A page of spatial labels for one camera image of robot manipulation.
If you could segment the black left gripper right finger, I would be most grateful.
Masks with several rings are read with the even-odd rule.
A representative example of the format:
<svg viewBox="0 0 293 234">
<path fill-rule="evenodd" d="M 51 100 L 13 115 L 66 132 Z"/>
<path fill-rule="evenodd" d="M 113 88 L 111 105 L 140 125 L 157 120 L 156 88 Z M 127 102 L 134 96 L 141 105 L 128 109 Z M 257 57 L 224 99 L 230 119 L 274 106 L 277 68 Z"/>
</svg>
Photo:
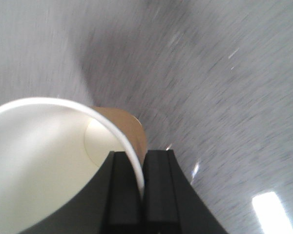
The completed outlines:
<svg viewBox="0 0 293 234">
<path fill-rule="evenodd" d="M 149 150 L 143 173 L 144 233 L 226 233 L 186 179 L 173 150 Z"/>
</svg>

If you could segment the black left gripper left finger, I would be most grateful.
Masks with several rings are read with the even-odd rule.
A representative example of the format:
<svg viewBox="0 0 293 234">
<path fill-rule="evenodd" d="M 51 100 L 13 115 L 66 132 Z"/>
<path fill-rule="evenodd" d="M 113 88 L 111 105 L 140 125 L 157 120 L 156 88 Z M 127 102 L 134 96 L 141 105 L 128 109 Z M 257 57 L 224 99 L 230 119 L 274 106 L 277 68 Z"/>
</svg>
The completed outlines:
<svg viewBox="0 0 293 234">
<path fill-rule="evenodd" d="M 25 229 L 25 234 L 102 234 L 108 225 L 110 203 L 129 224 L 140 220 L 141 198 L 133 167 L 125 152 L 110 152 L 98 172 L 66 204 Z"/>
</svg>

